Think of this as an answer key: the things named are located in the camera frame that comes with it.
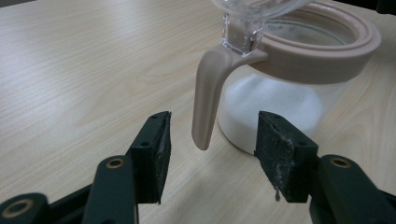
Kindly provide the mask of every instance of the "beige handle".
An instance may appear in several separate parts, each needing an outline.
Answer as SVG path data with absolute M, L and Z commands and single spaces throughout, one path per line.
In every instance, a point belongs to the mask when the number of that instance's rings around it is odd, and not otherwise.
M 267 54 L 258 49 L 241 57 L 222 45 L 208 50 L 202 57 L 195 83 L 192 139 L 201 150 L 209 147 L 224 81 L 239 66 L 264 61 Z

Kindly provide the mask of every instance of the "screw hole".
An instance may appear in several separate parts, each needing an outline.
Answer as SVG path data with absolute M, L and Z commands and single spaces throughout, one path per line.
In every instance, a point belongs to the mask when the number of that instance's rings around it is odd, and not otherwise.
M 109 169 L 116 169 L 119 168 L 123 165 L 123 160 L 122 159 L 113 159 L 111 161 L 108 161 L 106 163 L 106 167 Z
M 341 158 L 331 158 L 330 162 L 333 165 L 341 167 L 341 168 L 349 168 L 350 167 L 349 161 L 346 161 L 346 160 L 341 159 Z
M 33 207 L 33 204 L 34 202 L 31 199 L 19 200 L 15 203 L 10 204 L 5 210 L 3 210 L 1 215 L 4 218 L 17 217 L 31 209 Z
M 142 142 L 142 143 L 140 144 L 140 146 L 141 146 L 141 147 L 148 147 L 148 146 L 149 146 L 149 143 L 148 143 L 148 142 Z

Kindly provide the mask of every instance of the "light wood grain surface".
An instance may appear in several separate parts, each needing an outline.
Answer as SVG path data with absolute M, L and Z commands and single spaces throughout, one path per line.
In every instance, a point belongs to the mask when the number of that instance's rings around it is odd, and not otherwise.
M 383 42 L 313 139 L 319 155 L 357 162 L 396 194 L 396 17 L 339 3 Z M 38 0 L 0 8 L 0 203 L 26 192 L 50 202 L 92 182 L 146 118 L 170 110 L 173 152 L 163 204 L 141 223 L 311 223 L 308 204 L 275 201 L 259 161 L 215 126 L 191 139 L 195 70 L 219 43 L 209 0 Z

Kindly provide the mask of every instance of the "glass pitcher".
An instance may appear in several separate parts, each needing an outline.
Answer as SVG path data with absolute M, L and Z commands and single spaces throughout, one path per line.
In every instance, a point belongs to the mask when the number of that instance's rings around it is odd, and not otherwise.
M 252 51 L 222 44 L 203 56 L 192 123 L 198 148 L 209 146 L 218 105 L 221 130 L 251 154 L 260 110 L 312 134 L 381 42 L 370 22 L 322 3 L 265 20 L 260 32 Z

